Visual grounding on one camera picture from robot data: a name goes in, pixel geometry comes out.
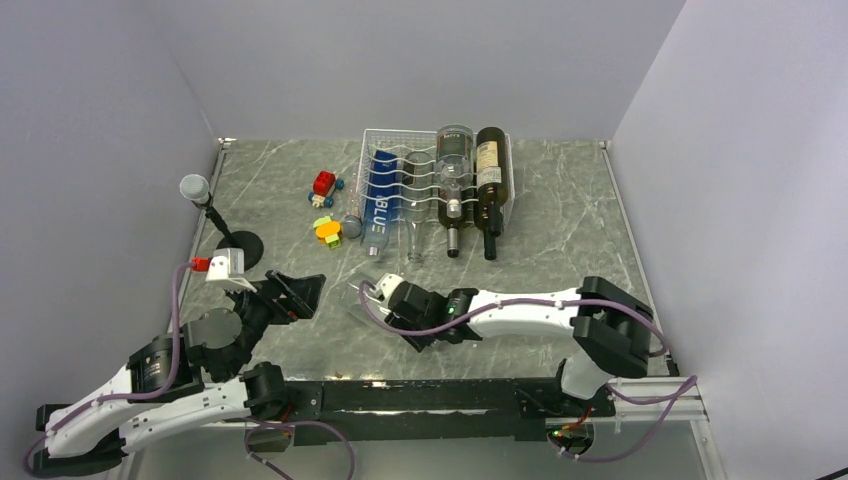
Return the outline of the clear round glass bottle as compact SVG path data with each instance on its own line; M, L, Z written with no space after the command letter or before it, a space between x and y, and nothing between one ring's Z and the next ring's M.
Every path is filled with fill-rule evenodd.
M362 302L359 298L360 285L363 281L376 284L377 280L365 273L352 274L343 284L340 293L340 302L345 312L352 318L356 319L366 327L372 327L379 330L376 322L365 312ZM374 299L369 292L366 293L366 300L369 310L372 314L383 321L389 314L389 310L384 308L379 300Z
M465 215L463 193L472 181L472 147L473 132L465 125L449 124L437 131L435 171L439 196L450 219Z

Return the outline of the blue square water bottle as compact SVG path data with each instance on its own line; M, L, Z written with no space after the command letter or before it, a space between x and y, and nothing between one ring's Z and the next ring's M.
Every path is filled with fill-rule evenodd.
M389 243L400 195L398 165L397 155L385 150L376 150L366 165L362 244L371 259L377 259Z

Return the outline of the dark green wine bottle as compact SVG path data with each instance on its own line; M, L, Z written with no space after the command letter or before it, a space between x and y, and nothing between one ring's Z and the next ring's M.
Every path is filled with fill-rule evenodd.
M468 222L468 210L459 199L450 199L438 206L438 219L446 232L446 254L449 258L457 258L460 230Z
M487 261L496 260L496 240L504 230L501 212L498 209L490 211L489 209L484 208L475 216L475 225L483 236L484 259Z

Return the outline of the clear glass wine bottle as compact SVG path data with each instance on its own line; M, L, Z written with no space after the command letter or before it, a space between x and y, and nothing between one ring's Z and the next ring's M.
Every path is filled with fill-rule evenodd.
M407 227L407 260L423 261L423 226L429 218L435 160L426 151L412 151L403 162L403 219Z

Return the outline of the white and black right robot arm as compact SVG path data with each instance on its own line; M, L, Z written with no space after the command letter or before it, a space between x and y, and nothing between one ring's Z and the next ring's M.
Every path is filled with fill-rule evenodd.
M435 342L459 344L501 336L573 340L552 388L554 407L576 415L614 378L639 379L668 346L643 302L598 277L581 286L543 293L499 293L457 288L447 295L395 274L364 285L360 303L378 327L417 351Z

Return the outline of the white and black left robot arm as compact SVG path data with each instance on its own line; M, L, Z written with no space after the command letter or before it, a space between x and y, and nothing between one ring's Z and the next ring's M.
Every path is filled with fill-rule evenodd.
M293 278L276 270L249 281L220 259L201 268L209 284L233 302L221 323L230 339L208 334L201 322L182 324L172 308L172 332L132 354L104 385L73 404L45 404L36 415L42 436L25 454L39 479L98 474L159 438L224 420L276 421L292 409L282 370L269 362L245 366L271 325L312 318L323 274Z

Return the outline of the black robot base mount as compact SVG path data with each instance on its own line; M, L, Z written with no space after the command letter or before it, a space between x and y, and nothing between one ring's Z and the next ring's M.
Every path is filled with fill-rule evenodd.
M244 374L249 415L320 421L350 441L511 437L543 441L548 428L616 410L607 389L573 399L552 378L286 380L264 364Z

